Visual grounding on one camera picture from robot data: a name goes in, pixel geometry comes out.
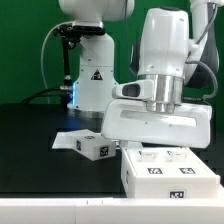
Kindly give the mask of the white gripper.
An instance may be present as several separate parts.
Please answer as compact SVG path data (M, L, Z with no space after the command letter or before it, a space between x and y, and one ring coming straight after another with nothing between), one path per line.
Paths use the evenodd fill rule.
M113 140L206 148L212 107L183 103L172 114L146 110L146 103L116 99L107 107L101 133Z

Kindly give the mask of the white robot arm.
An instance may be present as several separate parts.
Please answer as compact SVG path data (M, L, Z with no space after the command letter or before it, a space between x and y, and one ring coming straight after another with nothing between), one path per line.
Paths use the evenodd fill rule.
M216 82L219 66L213 22L224 0L189 0L190 13L152 8L140 45L133 51L137 80L116 86L101 133L112 140L205 148L210 143L212 108L182 101L182 90L206 79Z

